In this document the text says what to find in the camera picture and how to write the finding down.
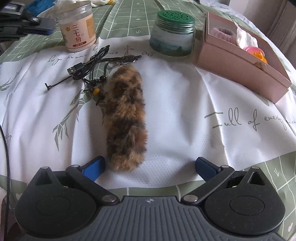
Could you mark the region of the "pink labelled plastic jar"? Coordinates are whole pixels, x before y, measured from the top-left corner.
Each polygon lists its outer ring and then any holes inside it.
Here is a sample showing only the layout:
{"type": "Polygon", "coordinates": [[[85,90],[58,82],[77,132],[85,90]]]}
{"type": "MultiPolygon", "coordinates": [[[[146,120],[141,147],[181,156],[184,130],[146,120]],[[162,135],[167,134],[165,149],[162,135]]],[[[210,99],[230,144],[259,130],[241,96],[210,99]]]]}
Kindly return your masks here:
{"type": "Polygon", "coordinates": [[[96,42],[91,1],[61,6],[56,12],[56,19],[68,51],[79,52],[96,42]]]}

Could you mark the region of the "green lid glass jar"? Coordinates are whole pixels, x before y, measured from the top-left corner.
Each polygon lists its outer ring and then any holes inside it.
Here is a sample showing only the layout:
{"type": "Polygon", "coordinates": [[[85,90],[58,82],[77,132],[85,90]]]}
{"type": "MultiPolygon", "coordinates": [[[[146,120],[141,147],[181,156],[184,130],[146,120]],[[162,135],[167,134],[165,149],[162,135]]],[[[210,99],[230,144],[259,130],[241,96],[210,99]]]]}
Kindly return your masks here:
{"type": "Polygon", "coordinates": [[[166,56],[183,57],[192,52],[195,19],[181,11],[162,10],[152,28],[149,44],[166,56]]]}

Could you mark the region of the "white tissue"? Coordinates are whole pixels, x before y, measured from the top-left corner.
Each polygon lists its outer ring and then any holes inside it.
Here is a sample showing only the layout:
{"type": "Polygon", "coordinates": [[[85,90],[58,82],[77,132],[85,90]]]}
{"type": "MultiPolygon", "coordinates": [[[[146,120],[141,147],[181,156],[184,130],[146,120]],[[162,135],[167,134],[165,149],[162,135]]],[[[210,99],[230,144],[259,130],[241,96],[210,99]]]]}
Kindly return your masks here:
{"type": "Polygon", "coordinates": [[[258,42],[255,37],[252,37],[250,33],[243,30],[236,22],[236,32],[232,39],[234,43],[241,49],[245,50],[247,47],[258,47],[258,42]]]}

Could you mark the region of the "brown furry tail keychain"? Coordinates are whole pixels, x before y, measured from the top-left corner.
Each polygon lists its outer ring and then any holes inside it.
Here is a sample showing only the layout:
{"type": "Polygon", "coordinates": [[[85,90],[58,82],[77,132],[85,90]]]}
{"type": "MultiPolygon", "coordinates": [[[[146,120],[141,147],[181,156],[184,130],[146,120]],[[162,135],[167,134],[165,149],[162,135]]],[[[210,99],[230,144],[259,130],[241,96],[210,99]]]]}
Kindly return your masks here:
{"type": "Polygon", "coordinates": [[[107,156],[116,171],[133,171],[144,161],[148,131],[142,77],[132,66],[118,68],[107,94],[107,156]]]}

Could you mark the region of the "beige window curtain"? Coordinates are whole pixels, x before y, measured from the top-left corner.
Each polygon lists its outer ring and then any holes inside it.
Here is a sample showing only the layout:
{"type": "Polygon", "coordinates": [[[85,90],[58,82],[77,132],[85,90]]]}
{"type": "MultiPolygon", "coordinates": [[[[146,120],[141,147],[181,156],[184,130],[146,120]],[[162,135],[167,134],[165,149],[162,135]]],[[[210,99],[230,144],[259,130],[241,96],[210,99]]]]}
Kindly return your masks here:
{"type": "Polygon", "coordinates": [[[285,51],[295,40],[295,1],[268,1],[263,34],[285,51]]]}

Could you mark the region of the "pink fluffy headband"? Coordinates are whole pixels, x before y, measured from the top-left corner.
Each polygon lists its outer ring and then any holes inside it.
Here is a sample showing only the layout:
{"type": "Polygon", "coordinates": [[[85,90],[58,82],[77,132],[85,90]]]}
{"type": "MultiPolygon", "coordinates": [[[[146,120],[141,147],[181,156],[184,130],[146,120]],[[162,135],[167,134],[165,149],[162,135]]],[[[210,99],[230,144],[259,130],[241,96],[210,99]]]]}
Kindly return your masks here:
{"type": "Polygon", "coordinates": [[[226,42],[229,42],[231,44],[237,45],[236,43],[236,33],[234,33],[232,30],[226,29],[226,28],[213,28],[210,31],[210,35],[217,37],[219,39],[222,39],[226,42]]]}

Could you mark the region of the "blue cloth bundle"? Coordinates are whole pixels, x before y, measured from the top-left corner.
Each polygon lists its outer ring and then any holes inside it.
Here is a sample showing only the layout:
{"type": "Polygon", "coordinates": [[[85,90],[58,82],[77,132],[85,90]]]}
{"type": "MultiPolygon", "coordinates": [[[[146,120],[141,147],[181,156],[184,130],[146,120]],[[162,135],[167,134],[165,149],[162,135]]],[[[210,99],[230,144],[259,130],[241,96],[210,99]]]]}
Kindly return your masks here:
{"type": "Polygon", "coordinates": [[[34,16],[54,6],[55,0],[35,0],[26,6],[26,10],[31,12],[34,16]]]}

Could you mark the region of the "pink cardboard box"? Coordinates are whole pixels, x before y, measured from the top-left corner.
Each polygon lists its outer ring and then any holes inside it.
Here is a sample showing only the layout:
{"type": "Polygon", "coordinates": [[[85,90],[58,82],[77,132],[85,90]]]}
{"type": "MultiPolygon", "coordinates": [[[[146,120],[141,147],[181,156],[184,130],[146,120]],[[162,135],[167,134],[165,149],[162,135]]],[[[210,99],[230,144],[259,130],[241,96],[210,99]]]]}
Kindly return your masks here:
{"type": "Polygon", "coordinates": [[[263,62],[240,47],[212,35],[213,28],[219,27],[231,31],[236,29],[233,21],[208,12],[202,33],[196,35],[192,51],[193,64],[277,103],[292,83],[270,45],[258,35],[251,34],[265,54],[267,61],[263,62]]]}

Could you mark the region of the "green white bedsheet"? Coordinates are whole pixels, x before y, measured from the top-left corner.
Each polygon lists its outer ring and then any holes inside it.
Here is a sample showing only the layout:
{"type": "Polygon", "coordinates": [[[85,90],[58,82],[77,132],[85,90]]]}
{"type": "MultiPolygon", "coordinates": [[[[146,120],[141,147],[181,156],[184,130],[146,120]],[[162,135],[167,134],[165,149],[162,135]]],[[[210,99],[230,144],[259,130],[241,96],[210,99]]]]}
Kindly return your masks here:
{"type": "Polygon", "coordinates": [[[67,51],[60,30],[29,35],[1,56],[1,198],[6,186],[15,206],[42,166],[63,170],[106,155],[105,103],[86,93],[67,69],[103,46],[109,56],[140,55],[149,134],[145,161],[133,172],[107,169],[98,183],[124,195],[181,197],[202,182],[199,156],[236,170],[259,166],[282,198],[279,233],[295,233],[295,86],[272,103],[244,86],[192,65],[189,58],[159,54],[149,46],[157,12],[181,10],[202,29],[207,12],[259,29],[232,10],[192,1],[118,1],[93,10],[97,42],[67,51]]]}

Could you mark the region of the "orange paper flower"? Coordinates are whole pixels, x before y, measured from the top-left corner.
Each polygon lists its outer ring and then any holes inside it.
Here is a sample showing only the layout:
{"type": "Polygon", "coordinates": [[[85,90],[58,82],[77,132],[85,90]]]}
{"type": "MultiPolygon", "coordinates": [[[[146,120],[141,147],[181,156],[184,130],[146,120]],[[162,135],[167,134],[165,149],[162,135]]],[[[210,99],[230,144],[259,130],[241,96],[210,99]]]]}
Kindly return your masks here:
{"type": "Polygon", "coordinates": [[[252,53],[255,57],[257,57],[258,59],[260,59],[261,61],[263,61],[264,63],[268,63],[267,59],[265,58],[265,56],[262,54],[262,52],[254,52],[252,53]]]}

